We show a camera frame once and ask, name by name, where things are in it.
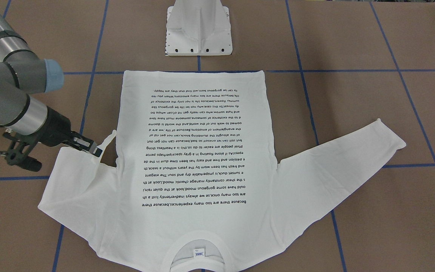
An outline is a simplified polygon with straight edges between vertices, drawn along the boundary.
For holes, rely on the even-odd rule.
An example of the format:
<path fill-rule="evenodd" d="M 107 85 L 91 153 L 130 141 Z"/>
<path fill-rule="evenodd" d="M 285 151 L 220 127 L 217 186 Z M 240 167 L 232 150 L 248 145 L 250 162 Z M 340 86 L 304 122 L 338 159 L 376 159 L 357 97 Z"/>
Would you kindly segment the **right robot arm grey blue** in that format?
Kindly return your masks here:
<path fill-rule="evenodd" d="M 68 118 L 31 95 L 61 89 L 64 73 L 55 60 L 40 59 L 0 15 L 0 125 L 29 150 L 41 143 L 66 144 L 99 157 L 91 139 L 71 130 Z"/>

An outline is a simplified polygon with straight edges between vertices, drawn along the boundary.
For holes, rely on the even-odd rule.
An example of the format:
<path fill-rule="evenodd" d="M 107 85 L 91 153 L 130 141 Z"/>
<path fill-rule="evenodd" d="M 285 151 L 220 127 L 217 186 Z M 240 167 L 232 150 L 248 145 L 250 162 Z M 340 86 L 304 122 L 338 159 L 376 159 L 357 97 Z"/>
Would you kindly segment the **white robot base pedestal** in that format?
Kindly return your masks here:
<path fill-rule="evenodd" d="M 167 9 L 168 56 L 222 56 L 233 51 L 228 7 L 219 0 L 177 0 Z"/>

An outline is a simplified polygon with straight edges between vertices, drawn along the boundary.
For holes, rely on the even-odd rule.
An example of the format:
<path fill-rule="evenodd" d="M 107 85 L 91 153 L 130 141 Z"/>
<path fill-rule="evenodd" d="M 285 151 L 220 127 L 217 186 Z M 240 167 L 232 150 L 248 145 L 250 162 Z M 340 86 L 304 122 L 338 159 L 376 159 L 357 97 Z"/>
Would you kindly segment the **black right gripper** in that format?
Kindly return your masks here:
<path fill-rule="evenodd" d="M 93 140 L 72 131 L 70 120 L 50 107 L 47 109 L 47 119 L 39 133 L 38 142 L 46 146 L 54 147 L 65 143 L 69 147 L 82 150 L 95 157 L 102 155 L 102 150 Z"/>

